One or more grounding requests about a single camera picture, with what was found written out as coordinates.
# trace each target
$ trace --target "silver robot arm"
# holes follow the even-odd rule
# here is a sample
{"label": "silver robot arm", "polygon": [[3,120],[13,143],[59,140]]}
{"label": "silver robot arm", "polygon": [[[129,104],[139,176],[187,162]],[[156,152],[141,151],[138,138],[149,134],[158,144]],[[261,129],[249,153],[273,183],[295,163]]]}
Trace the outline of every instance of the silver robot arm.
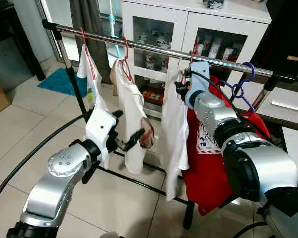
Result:
{"label": "silver robot arm", "polygon": [[[209,77],[205,62],[193,63],[191,70]],[[275,237],[298,238],[298,175],[294,161],[209,93],[205,80],[192,74],[190,83],[190,90],[182,98],[221,148],[235,194],[263,205],[260,212]]]}
{"label": "silver robot arm", "polygon": [[115,127],[122,111],[113,114],[95,108],[86,125],[86,140],[52,155],[47,169],[31,190],[20,221],[9,229],[8,238],[54,238],[62,223],[73,188],[88,183],[101,161],[120,147],[128,151],[143,135],[141,129],[127,143],[117,139]]}

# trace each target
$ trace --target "red garment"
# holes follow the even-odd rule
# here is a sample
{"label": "red garment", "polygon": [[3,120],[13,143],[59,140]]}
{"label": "red garment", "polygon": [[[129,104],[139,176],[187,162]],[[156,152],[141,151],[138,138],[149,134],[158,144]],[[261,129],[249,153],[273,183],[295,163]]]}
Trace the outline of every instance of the red garment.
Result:
{"label": "red garment", "polygon": [[[218,82],[212,76],[210,80],[214,83]],[[209,86],[209,91],[229,106],[225,98],[212,85]],[[250,115],[248,119],[269,134],[264,122],[256,113]],[[182,171],[182,174],[188,199],[199,205],[199,212],[204,216],[229,199],[233,191],[229,185],[220,149],[216,149],[217,145],[203,130],[203,125],[191,109],[188,109],[187,120],[189,124],[187,150],[190,168]]]}

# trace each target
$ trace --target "curtain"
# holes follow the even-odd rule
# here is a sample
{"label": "curtain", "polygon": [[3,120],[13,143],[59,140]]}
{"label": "curtain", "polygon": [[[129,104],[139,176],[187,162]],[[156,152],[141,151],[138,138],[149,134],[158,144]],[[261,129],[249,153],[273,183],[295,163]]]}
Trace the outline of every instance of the curtain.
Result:
{"label": "curtain", "polygon": [[[70,8],[74,28],[80,29],[82,27],[85,31],[103,34],[98,0],[70,0]],[[80,56],[83,39],[80,36],[76,36],[75,38]],[[103,77],[102,82],[110,84],[110,67],[105,43],[91,39],[86,39],[86,42],[90,55]]]}

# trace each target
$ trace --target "tile floor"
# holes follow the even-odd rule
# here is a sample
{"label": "tile floor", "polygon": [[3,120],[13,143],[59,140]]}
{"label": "tile floor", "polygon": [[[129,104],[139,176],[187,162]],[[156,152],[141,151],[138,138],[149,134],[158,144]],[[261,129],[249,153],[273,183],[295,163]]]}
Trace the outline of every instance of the tile floor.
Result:
{"label": "tile floor", "polygon": [[[49,75],[61,66],[45,63],[45,73]],[[74,97],[38,88],[38,83],[33,77],[15,88],[9,93],[12,105],[0,113],[0,183],[41,140],[80,114]],[[109,109],[117,109],[110,86],[103,85],[102,94]],[[159,134],[160,123],[153,124]],[[11,180],[0,197],[0,238],[18,221],[27,195],[43,174],[49,156],[71,141],[82,139],[84,126],[80,120],[61,132]],[[155,149],[146,158],[156,162]],[[164,173],[144,167],[140,175],[132,175],[116,155],[110,160],[110,169],[159,189],[164,186]],[[181,181],[179,188],[179,195],[185,199]],[[199,216],[195,208],[193,224],[186,231],[182,227],[185,208],[179,202],[166,202],[165,197],[153,191],[98,170],[87,185],[79,183],[75,187],[58,237],[97,238],[106,231],[117,231],[126,238],[229,238],[254,220],[260,220],[254,216],[251,202],[238,199],[205,217]],[[264,228],[250,230],[242,238],[269,235],[269,228]]]}

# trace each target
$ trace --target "metal rail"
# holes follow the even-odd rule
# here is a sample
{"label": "metal rail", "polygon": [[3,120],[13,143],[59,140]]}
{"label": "metal rail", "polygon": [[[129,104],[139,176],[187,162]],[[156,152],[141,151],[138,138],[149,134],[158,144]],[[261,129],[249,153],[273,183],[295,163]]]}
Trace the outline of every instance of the metal rail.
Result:
{"label": "metal rail", "polygon": [[[62,25],[56,25],[56,29],[59,32],[71,33],[76,36],[82,36],[80,29],[75,29],[72,27],[67,27],[67,26],[62,26]],[[95,34],[95,33],[91,33],[91,32],[86,32],[85,36],[86,36],[86,38],[97,40],[97,41],[103,41],[103,42],[107,42],[107,43],[126,46],[124,40],[121,40],[116,37],[105,36],[105,35]],[[191,58],[189,53],[171,50],[171,49],[163,49],[160,47],[142,44],[142,43],[138,43],[135,41],[128,41],[128,46],[133,49],[147,51],[147,52],[155,52],[158,54],[162,54],[162,55],[166,55],[166,56],[170,56],[170,57],[174,57],[174,58],[178,58],[178,59],[182,59],[182,60],[190,60],[190,58]],[[213,58],[209,58],[209,57],[205,57],[205,56],[193,55],[193,60],[208,62],[210,65],[214,65],[216,67],[229,68],[231,70],[235,70],[235,71],[239,71],[239,72],[243,72],[243,73],[249,73],[249,74],[252,73],[251,68],[246,65],[226,61],[223,59],[213,59]],[[266,70],[266,69],[255,68],[255,71],[256,71],[256,75],[261,75],[261,76],[264,76],[267,78],[270,78],[273,75],[272,71]]]}

